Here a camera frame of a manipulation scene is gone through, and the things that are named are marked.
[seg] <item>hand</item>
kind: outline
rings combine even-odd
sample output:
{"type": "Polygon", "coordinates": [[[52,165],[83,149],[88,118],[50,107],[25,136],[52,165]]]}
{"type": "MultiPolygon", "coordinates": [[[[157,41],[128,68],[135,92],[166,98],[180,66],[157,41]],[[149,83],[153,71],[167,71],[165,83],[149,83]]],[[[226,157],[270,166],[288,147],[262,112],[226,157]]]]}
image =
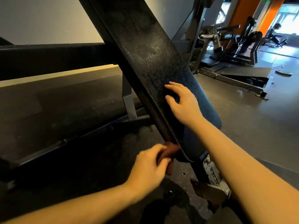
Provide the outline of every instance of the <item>hand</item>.
{"type": "Polygon", "coordinates": [[[164,158],[157,166],[157,156],[166,148],[164,145],[156,144],[137,155],[130,176],[124,184],[136,195],[136,202],[157,188],[164,179],[171,158],[164,158]]]}
{"type": "Polygon", "coordinates": [[[202,117],[196,97],[187,87],[180,83],[169,82],[169,85],[165,85],[165,87],[174,91],[180,97],[179,103],[172,96],[167,95],[165,97],[174,116],[182,124],[192,129],[195,120],[202,117]]]}

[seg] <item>cloth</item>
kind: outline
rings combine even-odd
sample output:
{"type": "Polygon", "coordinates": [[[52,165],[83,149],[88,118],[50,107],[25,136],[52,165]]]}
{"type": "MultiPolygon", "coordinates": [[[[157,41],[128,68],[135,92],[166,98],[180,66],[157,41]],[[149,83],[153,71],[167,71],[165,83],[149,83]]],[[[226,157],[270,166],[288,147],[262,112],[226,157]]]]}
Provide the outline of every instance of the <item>cloth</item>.
{"type": "Polygon", "coordinates": [[[166,142],[165,145],[167,146],[167,149],[163,152],[159,153],[157,156],[157,166],[160,164],[163,158],[171,158],[170,163],[167,166],[166,174],[171,175],[172,173],[172,166],[173,166],[173,160],[176,156],[176,153],[181,149],[179,145],[175,145],[171,142],[166,142]]]}

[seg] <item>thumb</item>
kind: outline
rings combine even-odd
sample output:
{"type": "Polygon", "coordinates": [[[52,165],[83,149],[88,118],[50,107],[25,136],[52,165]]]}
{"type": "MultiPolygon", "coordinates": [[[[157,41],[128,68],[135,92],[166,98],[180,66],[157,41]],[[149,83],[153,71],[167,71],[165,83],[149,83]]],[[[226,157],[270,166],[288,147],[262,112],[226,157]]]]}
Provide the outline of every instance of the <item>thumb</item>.
{"type": "Polygon", "coordinates": [[[172,112],[174,109],[178,106],[178,103],[175,101],[175,99],[172,96],[166,95],[165,97],[167,104],[170,106],[170,109],[172,112]]]}
{"type": "Polygon", "coordinates": [[[159,166],[158,166],[158,172],[165,176],[166,168],[168,164],[171,162],[171,158],[164,158],[161,160],[159,166]]]}

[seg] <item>wet leather surface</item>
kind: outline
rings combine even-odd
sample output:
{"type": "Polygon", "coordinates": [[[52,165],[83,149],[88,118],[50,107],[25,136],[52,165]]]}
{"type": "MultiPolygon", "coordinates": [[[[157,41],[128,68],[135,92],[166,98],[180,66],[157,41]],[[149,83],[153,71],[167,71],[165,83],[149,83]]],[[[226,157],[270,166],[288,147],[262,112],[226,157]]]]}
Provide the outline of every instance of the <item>wet leather surface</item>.
{"type": "Polygon", "coordinates": [[[178,96],[164,88],[181,83],[195,94],[203,116],[221,128],[221,121],[204,91],[144,0],[80,0],[113,58],[153,118],[165,141],[181,146],[189,161],[204,153],[196,136],[173,116],[165,96],[178,96]]]}

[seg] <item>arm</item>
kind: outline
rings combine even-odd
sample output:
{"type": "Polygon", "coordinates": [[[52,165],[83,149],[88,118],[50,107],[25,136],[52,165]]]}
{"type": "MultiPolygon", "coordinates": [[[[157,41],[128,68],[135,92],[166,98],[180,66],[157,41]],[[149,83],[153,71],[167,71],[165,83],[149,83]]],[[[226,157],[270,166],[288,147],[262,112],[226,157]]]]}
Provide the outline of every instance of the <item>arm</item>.
{"type": "Polygon", "coordinates": [[[47,207],[18,218],[7,224],[35,223],[104,223],[126,207],[142,200],[159,186],[171,161],[164,158],[159,166],[156,158],[166,146],[155,145],[137,155],[128,180],[119,186],[98,193],[47,207]]]}
{"type": "Polygon", "coordinates": [[[165,87],[180,97],[177,104],[166,96],[173,114],[204,144],[251,222],[299,223],[299,192],[209,123],[185,86],[170,82],[165,87]]]}

